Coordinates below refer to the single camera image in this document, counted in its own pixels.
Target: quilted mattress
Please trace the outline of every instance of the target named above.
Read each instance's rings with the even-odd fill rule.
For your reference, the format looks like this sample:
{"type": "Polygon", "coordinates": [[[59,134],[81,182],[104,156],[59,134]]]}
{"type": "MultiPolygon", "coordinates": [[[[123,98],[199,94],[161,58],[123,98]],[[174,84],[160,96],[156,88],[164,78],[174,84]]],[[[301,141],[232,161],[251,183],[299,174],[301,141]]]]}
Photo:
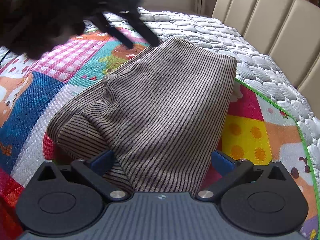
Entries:
{"type": "MultiPolygon", "coordinates": [[[[320,121],[314,116],[306,98],[288,81],[270,56],[259,53],[235,28],[219,20],[162,11],[149,12],[138,8],[142,21],[159,37],[185,38],[210,51],[232,55],[237,59],[236,78],[286,110],[297,122],[307,145],[320,192],[320,121]]],[[[106,14],[113,26],[131,29],[128,22],[106,14]]],[[[95,26],[87,22],[87,30],[95,26]]]]}

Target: pink checkered pattern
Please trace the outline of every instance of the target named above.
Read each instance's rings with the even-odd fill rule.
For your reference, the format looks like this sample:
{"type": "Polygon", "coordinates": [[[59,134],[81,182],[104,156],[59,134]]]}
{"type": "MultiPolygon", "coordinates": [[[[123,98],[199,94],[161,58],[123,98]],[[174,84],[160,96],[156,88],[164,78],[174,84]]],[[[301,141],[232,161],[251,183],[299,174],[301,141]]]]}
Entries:
{"type": "Polygon", "coordinates": [[[70,40],[45,53],[34,63],[33,70],[66,83],[105,43],[105,41],[70,40]]]}

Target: cartoon bear print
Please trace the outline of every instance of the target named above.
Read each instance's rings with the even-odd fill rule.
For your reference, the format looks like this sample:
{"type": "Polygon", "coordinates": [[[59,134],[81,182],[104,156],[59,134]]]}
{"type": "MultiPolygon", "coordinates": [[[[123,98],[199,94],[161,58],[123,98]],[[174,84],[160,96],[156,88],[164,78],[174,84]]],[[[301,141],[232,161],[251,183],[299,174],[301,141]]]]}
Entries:
{"type": "Polygon", "coordinates": [[[123,59],[132,59],[134,56],[138,55],[146,47],[141,44],[135,44],[132,49],[127,49],[123,44],[116,46],[111,54],[115,57],[123,59]]]}

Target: yellow polka dot pattern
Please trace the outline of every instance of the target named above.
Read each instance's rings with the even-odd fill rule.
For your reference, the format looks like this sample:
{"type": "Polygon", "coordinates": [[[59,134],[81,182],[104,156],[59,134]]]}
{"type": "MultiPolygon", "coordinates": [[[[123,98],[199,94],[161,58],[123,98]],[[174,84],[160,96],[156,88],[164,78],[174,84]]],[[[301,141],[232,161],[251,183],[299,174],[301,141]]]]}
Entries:
{"type": "Polygon", "coordinates": [[[222,151],[235,160],[246,158],[264,165],[272,159],[263,121],[227,115],[221,138],[222,151]]]}

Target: brown striped cloth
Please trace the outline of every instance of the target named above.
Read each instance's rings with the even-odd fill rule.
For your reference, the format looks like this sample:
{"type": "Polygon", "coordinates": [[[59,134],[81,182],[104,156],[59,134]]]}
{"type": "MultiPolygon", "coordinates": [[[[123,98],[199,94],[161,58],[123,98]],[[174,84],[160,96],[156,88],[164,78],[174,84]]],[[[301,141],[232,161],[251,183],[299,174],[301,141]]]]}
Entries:
{"type": "Polygon", "coordinates": [[[104,177],[124,190],[194,194],[220,138],[235,75],[234,57],[173,37],[72,99],[47,132],[73,158],[114,151],[104,177]]]}

